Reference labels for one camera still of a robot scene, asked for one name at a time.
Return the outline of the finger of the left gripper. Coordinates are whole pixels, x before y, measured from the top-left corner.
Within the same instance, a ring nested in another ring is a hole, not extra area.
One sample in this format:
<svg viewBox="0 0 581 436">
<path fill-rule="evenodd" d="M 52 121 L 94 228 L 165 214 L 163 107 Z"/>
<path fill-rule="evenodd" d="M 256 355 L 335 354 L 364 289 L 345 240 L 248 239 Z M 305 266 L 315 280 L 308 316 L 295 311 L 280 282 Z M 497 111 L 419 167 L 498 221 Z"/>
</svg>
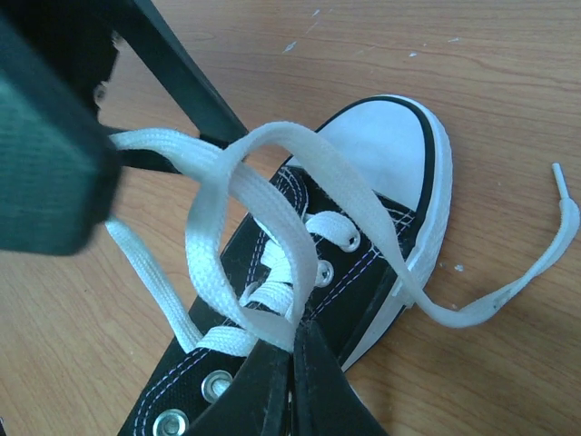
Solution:
<svg viewBox="0 0 581 436">
<path fill-rule="evenodd" d="M 113 29 L 137 53 L 201 136 L 230 144 L 248 133 L 151 1 L 111 1 Z"/>
</svg>

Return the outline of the white lace of sneaker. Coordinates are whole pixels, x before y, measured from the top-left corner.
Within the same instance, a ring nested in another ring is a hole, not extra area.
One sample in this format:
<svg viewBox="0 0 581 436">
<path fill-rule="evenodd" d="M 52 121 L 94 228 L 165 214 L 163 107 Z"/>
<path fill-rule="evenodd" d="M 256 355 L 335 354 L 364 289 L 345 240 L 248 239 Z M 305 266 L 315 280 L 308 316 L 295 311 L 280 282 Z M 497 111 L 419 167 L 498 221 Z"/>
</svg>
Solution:
<svg viewBox="0 0 581 436">
<path fill-rule="evenodd" d="M 201 357 L 219 352 L 236 358 L 249 356 L 257 342 L 267 342 L 289 352 L 307 300 L 322 282 L 321 263 L 311 239 L 318 233 L 339 246 L 360 236 L 369 238 L 397 275 L 406 302 L 416 304 L 432 320 L 449 328 L 479 325 L 493 317 L 535 277 L 556 263 L 573 242 L 580 227 L 580 211 L 568 194 L 559 165 L 553 168 L 560 192 L 560 226 L 552 243 L 527 272 L 460 310 L 435 304 L 423 290 L 419 275 L 405 261 L 395 224 L 377 196 L 344 161 L 317 165 L 320 153 L 331 146 L 311 130 L 293 123 L 265 124 L 226 150 L 168 129 L 142 129 L 114 134 L 120 151 L 151 151 L 200 183 L 185 227 L 185 252 L 190 279 L 198 297 L 225 318 L 225 323 L 201 332 L 159 263 L 143 240 L 123 221 L 110 218 L 106 229 L 133 266 L 170 324 L 185 352 L 178 364 L 146 392 L 154 402 Z M 296 155 L 340 210 L 324 224 L 305 221 L 271 183 L 244 160 L 265 144 L 276 143 Z M 260 285 L 237 294 L 218 255 L 230 198 L 244 204 L 254 221 L 270 237 L 266 264 L 270 275 Z"/>
</svg>

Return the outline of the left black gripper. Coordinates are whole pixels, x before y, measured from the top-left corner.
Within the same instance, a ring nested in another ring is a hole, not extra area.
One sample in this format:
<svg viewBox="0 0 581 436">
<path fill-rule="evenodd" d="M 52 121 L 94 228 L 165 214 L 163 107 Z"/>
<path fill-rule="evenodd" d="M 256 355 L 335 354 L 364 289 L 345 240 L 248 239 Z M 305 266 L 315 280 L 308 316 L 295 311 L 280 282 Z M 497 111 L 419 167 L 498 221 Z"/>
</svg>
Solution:
<svg viewBox="0 0 581 436">
<path fill-rule="evenodd" d="M 108 28 L 77 1 L 1 4 L 1 247 L 69 256 L 109 215 L 124 167 L 181 174 L 151 150 L 115 150 L 96 89 Z"/>
</svg>

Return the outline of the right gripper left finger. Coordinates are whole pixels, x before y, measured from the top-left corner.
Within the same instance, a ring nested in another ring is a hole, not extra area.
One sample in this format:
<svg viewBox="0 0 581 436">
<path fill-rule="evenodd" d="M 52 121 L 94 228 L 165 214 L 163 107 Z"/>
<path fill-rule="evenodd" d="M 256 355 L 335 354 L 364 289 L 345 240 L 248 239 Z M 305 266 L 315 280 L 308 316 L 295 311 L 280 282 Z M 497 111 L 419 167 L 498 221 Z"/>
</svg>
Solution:
<svg viewBox="0 0 581 436">
<path fill-rule="evenodd" d="M 193 436 L 289 433 L 291 355 L 259 342 L 221 398 L 187 431 Z"/>
</svg>

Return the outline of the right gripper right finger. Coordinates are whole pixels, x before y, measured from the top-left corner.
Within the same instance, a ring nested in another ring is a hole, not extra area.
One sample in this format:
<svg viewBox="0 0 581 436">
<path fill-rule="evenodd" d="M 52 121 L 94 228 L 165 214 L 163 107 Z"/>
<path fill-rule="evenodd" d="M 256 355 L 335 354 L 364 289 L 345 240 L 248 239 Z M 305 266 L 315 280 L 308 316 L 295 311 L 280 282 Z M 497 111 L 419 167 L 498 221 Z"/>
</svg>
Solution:
<svg viewBox="0 0 581 436">
<path fill-rule="evenodd" d="M 292 435 L 386 433 L 350 386 L 317 323 L 303 323 L 297 330 L 293 364 Z"/>
</svg>

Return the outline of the black canvas sneaker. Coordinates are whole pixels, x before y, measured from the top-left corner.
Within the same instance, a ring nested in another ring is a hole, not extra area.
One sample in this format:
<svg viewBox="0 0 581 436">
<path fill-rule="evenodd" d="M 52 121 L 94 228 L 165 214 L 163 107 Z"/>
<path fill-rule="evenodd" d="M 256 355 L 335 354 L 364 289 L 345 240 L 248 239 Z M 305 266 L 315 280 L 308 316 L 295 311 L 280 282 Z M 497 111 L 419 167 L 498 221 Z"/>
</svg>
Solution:
<svg viewBox="0 0 581 436">
<path fill-rule="evenodd" d="M 396 95 L 361 100 L 339 111 L 319 134 L 363 173 L 395 226 L 399 248 L 421 283 L 432 274 L 443 243 L 451 202 L 452 157 L 443 124 L 422 104 Z M 379 250 L 355 235 L 352 252 L 313 235 L 322 275 L 304 316 L 318 323 L 343 368 L 371 348 L 403 313 L 396 275 Z M 164 424 L 193 422 L 214 388 L 243 365 L 243 358 L 172 342 L 121 429 L 154 435 Z"/>
</svg>

